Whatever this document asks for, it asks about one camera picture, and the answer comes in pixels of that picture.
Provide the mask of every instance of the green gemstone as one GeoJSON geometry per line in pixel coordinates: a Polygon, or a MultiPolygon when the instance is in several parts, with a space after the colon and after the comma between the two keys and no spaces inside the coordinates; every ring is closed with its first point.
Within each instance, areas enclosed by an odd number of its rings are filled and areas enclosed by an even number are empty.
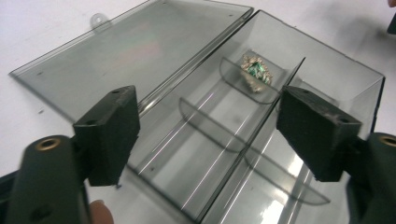
{"type": "Polygon", "coordinates": [[[260,63],[253,63],[248,69],[247,72],[254,77],[262,77],[262,74],[265,71],[264,67],[260,63]]]}

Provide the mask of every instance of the open plastic container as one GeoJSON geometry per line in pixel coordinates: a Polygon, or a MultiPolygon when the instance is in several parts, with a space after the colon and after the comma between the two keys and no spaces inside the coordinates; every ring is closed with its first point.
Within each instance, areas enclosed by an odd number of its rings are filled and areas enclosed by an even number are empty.
{"type": "Polygon", "coordinates": [[[329,206],[341,213],[331,195],[310,187],[312,176],[276,130],[279,94],[283,85],[318,94],[360,120],[364,137],[385,78],[263,11],[250,13],[149,1],[11,75],[71,121],[108,91],[135,84],[141,132],[120,183],[137,176],[189,221],[277,223],[329,206]],[[273,80],[260,83],[263,91],[249,88],[243,55],[268,66],[273,80]]]}

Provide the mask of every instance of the white surface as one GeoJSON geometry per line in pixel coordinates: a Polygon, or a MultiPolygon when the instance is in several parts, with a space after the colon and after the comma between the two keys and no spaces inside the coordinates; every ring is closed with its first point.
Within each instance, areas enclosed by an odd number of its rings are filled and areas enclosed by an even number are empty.
{"type": "MultiPolygon", "coordinates": [[[[0,176],[16,169],[38,138],[70,124],[7,74],[90,30],[91,15],[114,18],[138,1],[0,0],[0,176]]],[[[396,9],[386,0],[223,1],[263,9],[387,77],[377,132],[396,134],[396,35],[386,29],[396,9]]]]}

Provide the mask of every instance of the jewelry piece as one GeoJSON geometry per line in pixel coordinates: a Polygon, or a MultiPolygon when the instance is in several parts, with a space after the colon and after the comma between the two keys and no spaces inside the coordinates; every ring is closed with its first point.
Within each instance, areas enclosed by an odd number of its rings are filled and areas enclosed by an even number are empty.
{"type": "Polygon", "coordinates": [[[261,58],[244,54],[243,60],[241,68],[244,73],[241,74],[253,92],[263,91],[266,85],[271,85],[273,76],[261,58]]]}

